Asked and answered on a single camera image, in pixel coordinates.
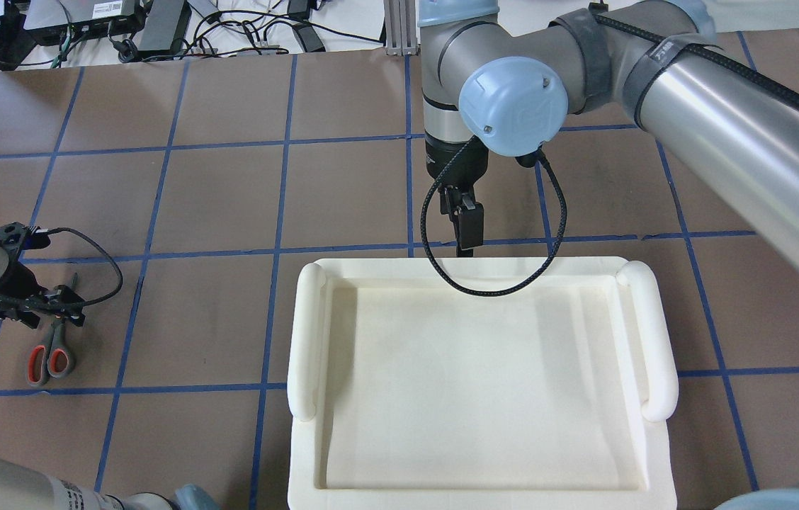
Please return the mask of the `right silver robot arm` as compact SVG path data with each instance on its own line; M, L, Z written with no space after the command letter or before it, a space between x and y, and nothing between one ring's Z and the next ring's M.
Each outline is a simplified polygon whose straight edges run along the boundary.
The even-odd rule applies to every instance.
M548 167L570 114L617 101L799 271L799 93L724 55L701 1L604 2L513 36L497 1L420 1L426 194L484 242L488 155Z

